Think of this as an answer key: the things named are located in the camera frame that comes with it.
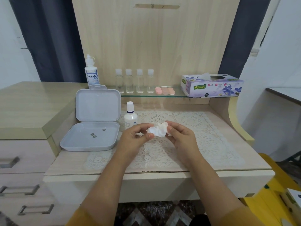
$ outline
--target hand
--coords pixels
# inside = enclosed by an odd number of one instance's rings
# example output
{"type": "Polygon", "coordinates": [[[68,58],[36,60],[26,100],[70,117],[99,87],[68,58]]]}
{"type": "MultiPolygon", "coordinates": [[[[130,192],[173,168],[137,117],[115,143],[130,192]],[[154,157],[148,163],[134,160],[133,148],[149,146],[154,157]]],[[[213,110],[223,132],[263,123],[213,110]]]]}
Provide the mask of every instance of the hand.
{"type": "Polygon", "coordinates": [[[171,137],[168,134],[166,137],[174,144],[181,162],[190,169],[192,164],[202,157],[194,132],[184,125],[172,121],[167,123],[167,131],[171,137]]]}
{"type": "Polygon", "coordinates": [[[139,152],[139,148],[147,141],[153,139],[153,133],[147,133],[147,129],[153,124],[143,123],[123,131],[120,140],[117,144],[117,150],[114,154],[119,157],[120,162],[124,162],[124,166],[128,167],[139,152]]]}

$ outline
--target metal drawer handle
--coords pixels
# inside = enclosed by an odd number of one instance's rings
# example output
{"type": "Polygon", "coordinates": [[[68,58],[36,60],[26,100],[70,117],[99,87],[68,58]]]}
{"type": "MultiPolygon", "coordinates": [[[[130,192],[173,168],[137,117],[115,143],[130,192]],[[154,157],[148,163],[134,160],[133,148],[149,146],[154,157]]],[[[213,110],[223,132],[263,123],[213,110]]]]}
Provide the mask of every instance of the metal drawer handle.
{"type": "Polygon", "coordinates": [[[24,205],[24,206],[21,207],[20,211],[18,212],[18,215],[19,216],[25,216],[26,214],[31,214],[31,213],[50,214],[51,211],[52,211],[52,209],[53,209],[53,207],[55,206],[54,204],[51,204],[49,206],[49,209],[47,211],[37,211],[37,212],[28,212],[28,213],[24,212],[24,210],[26,208],[28,208],[28,209],[34,209],[34,208],[45,208],[45,207],[48,207],[48,206],[49,205],[41,205],[41,206],[26,206],[26,205],[24,205]]]}
{"type": "Polygon", "coordinates": [[[34,195],[37,190],[40,188],[39,185],[35,185],[35,186],[11,186],[11,187],[7,187],[7,186],[2,186],[0,188],[0,197],[4,197],[5,195],[9,195],[9,194],[24,194],[24,195],[34,195]],[[27,193],[27,192],[13,192],[13,193],[3,193],[4,190],[6,189],[29,189],[32,188],[32,191],[27,193]]]}
{"type": "Polygon", "coordinates": [[[17,156],[12,161],[10,161],[9,163],[0,164],[0,169],[12,168],[19,161],[20,161],[20,158],[17,156]]]}

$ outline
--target white bottle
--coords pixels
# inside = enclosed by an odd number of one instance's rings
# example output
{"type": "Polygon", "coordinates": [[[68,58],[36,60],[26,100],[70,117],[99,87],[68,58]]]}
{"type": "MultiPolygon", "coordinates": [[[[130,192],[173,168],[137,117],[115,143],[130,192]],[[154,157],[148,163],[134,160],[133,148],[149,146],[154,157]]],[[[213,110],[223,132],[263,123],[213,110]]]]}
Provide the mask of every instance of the white bottle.
{"type": "Polygon", "coordinates": [[[95,58],[87,55],[85,72],[87,77],[87,82],[89,85],[89,89],[91,85],[99,84],[97,67],[94,66],[95,58]]]}
{"type": "Polygon", "coordinates": [[[148,93],[155,92],[153,69],[148,69],[148,93]]]}
{"type": "Polygon", "coordinates": [[[134,103],[126,103],[126,114],[124,115],[124,122],[126,129],[138,123],[138,115],[134,112],[134,103]]]}
{"type": "Polygon", "coordinates": [[[126,79],[125,79],[125,85],[126,85],[126,92],[127,93],[133,93],[134,92],[134,79],[132,76],[132,70],[126,69],[126,79]]]}
{"type": "Polygon", "coordinates": [[[116,72],[116,89],[120,93],[124,93],[122,70],[115,69],[115,72],[116,72]]]}
{"type": "Polygon", "coordinates": [[[137,69],[137,93],[143,93],[144,83],[143,83],[143,70],[137,69]]]}

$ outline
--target bottle cap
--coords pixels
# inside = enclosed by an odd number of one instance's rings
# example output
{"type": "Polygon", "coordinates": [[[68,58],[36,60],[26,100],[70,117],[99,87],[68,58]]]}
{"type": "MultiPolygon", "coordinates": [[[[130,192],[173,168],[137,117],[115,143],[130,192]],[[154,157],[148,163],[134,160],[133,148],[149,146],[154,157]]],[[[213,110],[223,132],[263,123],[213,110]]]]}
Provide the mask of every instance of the bottle cap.
{"type": "Polygon", "coordinates": [[[153,75],[153,69],[148,69],[148,75],[153,75]]]}
{"type": "Polygon", "coordinates": [[[126,103],[126,112],[127,113],[133,113],[134,112],[134,103],[133,102],[127,102],[126,103]]]}
{"type": "Polygon", "coordinates": [[[139,76],[143,75],[143,70],[142,69],[137,69],[137,75],[139,75],[139,76]]]}
{"type": "Polygon", "coordinates": [[[132,75],[132,69],[126,69],[126,75],[132,75]]]}
{"type": "Polygon", "coordinates": [[[121,69],[115,69],[116,75],[122,75],[122,70],[121,69]]]}
{"type": "Polygon", "coordinates": [[[92,67],[95,63],[95,58],[90,56],[90,55],[87,55],[87,58],[86,58],[86,65],[87,67],[92,67]]]}

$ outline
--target lace doily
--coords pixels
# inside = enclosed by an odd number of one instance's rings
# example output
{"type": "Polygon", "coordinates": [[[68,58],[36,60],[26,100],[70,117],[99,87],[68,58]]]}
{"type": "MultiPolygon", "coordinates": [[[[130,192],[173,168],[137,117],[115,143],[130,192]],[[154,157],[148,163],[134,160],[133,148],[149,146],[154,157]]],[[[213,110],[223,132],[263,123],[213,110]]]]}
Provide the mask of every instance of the lace doily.
{"type": "MultiPolygon", "coordinates": [[[[124,130],[124,114],[118,123],[120,139],[124,130]]],[[[185,124],[194,131],[201,154],[211,166],[236,166],[244,164],[244,160],[225,139],[204,112],[169,112],[169,111],[136,111],[138,123],[163,123],[166,120],[185,124]]],[[[103,170],[111,159],[116,146],[108,151],[90,152],[84,165],[86,170],[103,170]]],[[[155,137],[141,147],[138,155],[127,168],[126,172],[142,171],[173,171],[185,170],[180,163],[173,144],[167,138],[155,137]]]]}

